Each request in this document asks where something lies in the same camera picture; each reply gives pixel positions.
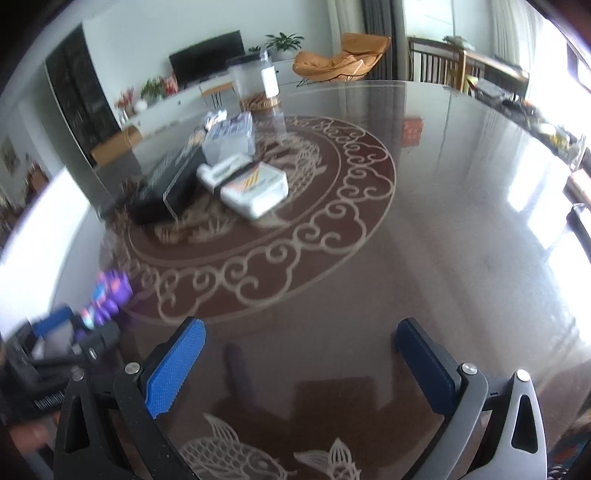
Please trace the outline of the purple robot toy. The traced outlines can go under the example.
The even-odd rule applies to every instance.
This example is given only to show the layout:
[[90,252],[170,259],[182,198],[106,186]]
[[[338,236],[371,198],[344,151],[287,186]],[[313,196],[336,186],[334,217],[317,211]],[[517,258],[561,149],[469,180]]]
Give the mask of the purple robot toy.
[[79,312],[82,328],[91,331],[110,322],[127,305],[132,295],[133,290],[125,272],[100,272],[90,303]]

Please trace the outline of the black odor bar box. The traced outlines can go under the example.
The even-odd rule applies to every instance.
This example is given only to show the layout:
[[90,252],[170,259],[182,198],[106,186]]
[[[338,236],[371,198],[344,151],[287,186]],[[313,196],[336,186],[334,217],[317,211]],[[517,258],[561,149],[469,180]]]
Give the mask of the black odor bar box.
[[131,220],[140,226],[178,221],[197,193],[197,168],[204,162],[197,145],[167,152],[127,203]]

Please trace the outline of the white tube package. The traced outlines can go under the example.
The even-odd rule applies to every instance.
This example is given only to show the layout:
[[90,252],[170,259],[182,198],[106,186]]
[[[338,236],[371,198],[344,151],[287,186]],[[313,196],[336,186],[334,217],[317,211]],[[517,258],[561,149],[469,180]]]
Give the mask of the white tube package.
[[203,163],[197,168],[197,179],[209,191],[228,179],[231,175],[238,172],[243,167],[252,164],[252,157],[246,154],[235,154],[211,166]]

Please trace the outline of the white orange striped box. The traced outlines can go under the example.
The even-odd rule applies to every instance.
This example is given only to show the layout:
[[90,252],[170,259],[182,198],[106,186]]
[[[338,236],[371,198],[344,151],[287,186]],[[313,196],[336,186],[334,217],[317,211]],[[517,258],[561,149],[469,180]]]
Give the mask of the white orange striped box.
[[260,162],[225,183],[219,191],[219,199],[242,217],[257,220],[286,200],[289,193],[287,174]]

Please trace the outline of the cardboard box on floor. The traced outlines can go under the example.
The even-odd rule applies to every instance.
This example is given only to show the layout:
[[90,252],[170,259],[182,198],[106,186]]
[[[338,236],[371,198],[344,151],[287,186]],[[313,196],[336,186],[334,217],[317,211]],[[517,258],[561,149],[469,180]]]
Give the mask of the cardboard box on floor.
[[130,151],[141,140],[142,134],[131,125],[96,146],[91,151],[91,156],[99,166],[104,166]]

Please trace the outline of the dark tall bookshelf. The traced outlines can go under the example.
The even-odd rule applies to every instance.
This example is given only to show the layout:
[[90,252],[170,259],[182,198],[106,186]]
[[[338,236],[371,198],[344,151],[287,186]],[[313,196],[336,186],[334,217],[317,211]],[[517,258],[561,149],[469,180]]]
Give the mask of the dark tall bookshelf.
[[91,152],[120,131],[96,75],[83,27],[79,24],[45,60],[61,113],[92,167]]

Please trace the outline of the red flower vase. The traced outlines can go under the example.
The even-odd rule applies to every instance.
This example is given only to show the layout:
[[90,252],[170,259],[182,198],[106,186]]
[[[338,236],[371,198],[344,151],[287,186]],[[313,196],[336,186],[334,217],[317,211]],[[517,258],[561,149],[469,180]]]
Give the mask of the red flower vase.
[[135,90],[133,87],[124,90],[114,106],[118,111],[118,117],[122,124],[126,123],[133,116],[144,112],[147,109],[147,101],[142,98],[135,98]]

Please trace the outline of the clear plastic container box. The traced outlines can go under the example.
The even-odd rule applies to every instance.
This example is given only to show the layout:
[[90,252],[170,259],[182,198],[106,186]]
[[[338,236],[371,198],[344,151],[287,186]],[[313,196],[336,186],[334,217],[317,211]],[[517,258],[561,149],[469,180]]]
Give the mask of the clear plastic container box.
[[209,166],[215,166],[236,154],[253,156],[256,152],[256,139],[252,113],[242,112],[214,124],[205,135],[201,149]]

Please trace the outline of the white tv cabinet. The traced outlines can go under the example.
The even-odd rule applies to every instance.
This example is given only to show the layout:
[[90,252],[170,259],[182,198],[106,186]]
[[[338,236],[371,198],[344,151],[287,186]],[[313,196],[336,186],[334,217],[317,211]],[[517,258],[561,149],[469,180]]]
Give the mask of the white tv cabinet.
[[[232,83],[232,77],[229,74],[224,74],[187,87],[175,95],[148,106],[144,112],[130,118],[126,122],[125,128],[133,125],[143,137],[147,137],[171,124],[184,121],[207,111],[219,110],[201,98],[201,89],[228,82]],[[235,91],[224,92],[222,102],[221,109],[236,109],[239,104]]]

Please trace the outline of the small wooden side table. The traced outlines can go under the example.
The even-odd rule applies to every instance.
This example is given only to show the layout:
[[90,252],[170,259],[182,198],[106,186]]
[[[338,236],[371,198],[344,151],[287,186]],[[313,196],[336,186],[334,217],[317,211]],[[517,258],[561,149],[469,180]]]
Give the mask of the small wooden side table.
[[222,94],[224,92],[234,90],[235,88],[233,87],[231,82],[223,83],[211,88],[201,89],[201,98],[204,99],[205,102],[211,103],[211,106],[215,109],[220,109],[223,104]]

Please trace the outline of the black flat television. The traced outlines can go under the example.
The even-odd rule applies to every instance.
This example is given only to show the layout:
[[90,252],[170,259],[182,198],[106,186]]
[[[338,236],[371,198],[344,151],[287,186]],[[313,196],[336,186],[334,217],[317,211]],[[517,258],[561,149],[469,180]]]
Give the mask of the black flat television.
[[242,34],[233,31],[209,38],[169,55],[179,88],[211,78],[226,68],[226,62],[245,53]]

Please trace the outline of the clear plastic jar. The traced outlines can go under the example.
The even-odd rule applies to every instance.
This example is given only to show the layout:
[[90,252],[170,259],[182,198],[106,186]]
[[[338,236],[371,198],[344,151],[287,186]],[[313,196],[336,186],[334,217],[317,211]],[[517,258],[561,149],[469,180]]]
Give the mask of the clear plastic jar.
[[259,113],[280,106],[276,69],[266,50],[240,55],[226,61],[240,110]]

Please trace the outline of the wooden dining chair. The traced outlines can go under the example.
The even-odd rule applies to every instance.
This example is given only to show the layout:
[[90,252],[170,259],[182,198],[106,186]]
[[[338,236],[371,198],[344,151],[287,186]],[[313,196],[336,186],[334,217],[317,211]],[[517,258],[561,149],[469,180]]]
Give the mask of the wooden dining chair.
[[414,82],[464,89],[466,50],[456,45],[419,37],[408,38],[409,79]]

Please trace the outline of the green potted plant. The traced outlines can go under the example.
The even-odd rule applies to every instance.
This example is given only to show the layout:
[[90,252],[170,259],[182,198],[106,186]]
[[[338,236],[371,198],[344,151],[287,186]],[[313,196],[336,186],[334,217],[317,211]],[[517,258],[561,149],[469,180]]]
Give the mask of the green potted plant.
[[294,59],[298,51],[301,50],[301,44],[304,41],[304,36],[300,34],[286,34],[283,32],[277,35],[266,34],[266,49],[273,54],[273,59],[290,60]]

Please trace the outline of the orange lounge chair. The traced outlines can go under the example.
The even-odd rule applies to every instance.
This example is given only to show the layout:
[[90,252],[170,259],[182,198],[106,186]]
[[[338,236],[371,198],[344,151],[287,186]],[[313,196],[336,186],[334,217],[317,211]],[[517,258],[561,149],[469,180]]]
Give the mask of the orange lounge chair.
[[301,51],[294,57],[293,71],[305,82],[349,82],[366,77],[381,58],[377,38],[370,34],[342,34],[341,52],[324,57]]

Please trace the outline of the grey curtain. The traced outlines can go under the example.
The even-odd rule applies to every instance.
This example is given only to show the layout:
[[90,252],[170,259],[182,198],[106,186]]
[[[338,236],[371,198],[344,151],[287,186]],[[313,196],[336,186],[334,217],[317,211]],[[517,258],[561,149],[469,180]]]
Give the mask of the grey curtain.
[[370,71],[372,80],[407,80],[409,43],[402,0],[363,0],[363,25],[376,37],[381,58]]

